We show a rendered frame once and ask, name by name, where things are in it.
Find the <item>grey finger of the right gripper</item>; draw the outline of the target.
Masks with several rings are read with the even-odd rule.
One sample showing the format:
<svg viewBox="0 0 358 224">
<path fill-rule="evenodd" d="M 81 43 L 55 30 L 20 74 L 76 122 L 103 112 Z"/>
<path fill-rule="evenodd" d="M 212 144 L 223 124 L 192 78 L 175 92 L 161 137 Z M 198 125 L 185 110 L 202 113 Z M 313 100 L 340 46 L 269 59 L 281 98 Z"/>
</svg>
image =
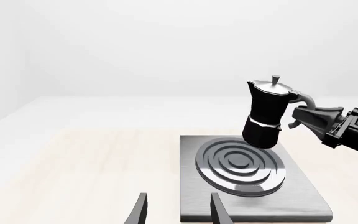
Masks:
<svg viewBox="0 0 358 224">
<path fill-rule="evenodd" d="M 306 106 L 300 106 L 300 121 L 335 121 L 340 115 L 342 115 L 344 108 L 315 108 L 310 109 Z"/>
</svg>

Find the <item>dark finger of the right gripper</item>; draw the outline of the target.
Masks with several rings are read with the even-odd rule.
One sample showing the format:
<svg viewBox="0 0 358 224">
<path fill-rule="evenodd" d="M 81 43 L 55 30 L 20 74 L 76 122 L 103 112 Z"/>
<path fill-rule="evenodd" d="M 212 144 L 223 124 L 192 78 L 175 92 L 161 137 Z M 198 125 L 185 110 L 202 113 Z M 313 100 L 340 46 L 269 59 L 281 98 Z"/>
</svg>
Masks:
<svg viewBox="0 0 358 224">
<path fill-rule="evenodd" d="M 321 141 L 326 132 L 330 131 L 337 121 L 338 108 L 315 108 L 311 110 L 305 106 L 294 109 L 292 117 L 306 126 Z"/>
</svg>

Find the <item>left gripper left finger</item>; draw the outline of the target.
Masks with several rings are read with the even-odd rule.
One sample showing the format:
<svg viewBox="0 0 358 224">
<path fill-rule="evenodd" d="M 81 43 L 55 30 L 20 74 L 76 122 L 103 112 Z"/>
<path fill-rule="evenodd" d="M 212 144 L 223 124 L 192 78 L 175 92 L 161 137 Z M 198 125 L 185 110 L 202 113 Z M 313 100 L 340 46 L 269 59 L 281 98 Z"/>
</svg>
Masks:
<svg viewBox="0 0 358 224">
<path fill-rule="evenodd" d="M 147 218 L 147 194 L 142 192 L 124 224 L 145 224 Z"/>
</svg>

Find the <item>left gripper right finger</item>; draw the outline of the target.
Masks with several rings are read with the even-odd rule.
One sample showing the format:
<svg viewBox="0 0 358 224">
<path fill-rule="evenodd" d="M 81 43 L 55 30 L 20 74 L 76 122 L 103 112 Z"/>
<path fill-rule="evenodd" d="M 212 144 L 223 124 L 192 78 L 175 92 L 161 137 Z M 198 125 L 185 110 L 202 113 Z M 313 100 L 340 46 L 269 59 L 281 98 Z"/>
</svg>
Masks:
<svg viewBox="0 0 358 224">
<path fill-rule="evenodd" d="M 210 210 L 213 224 L 234 224 L 218 193 L 211 193 Z"/>
</svg>

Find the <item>flat black stove plate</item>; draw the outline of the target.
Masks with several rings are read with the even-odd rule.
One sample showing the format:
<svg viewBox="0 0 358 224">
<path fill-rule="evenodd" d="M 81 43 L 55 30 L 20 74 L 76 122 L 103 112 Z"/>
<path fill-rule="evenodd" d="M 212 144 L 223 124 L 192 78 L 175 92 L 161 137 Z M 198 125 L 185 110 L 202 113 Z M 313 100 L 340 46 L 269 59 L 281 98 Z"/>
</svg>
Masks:
<svg viewBox="0 0 358 224">
<path fill-rule="evenodd" d="M 234 222 L 333 219 L 328 203 L 282 145 L 259 149 L 240 136 L 181 136 L 181 222 L 210 222 L 212 194 Z"/>
</svg>

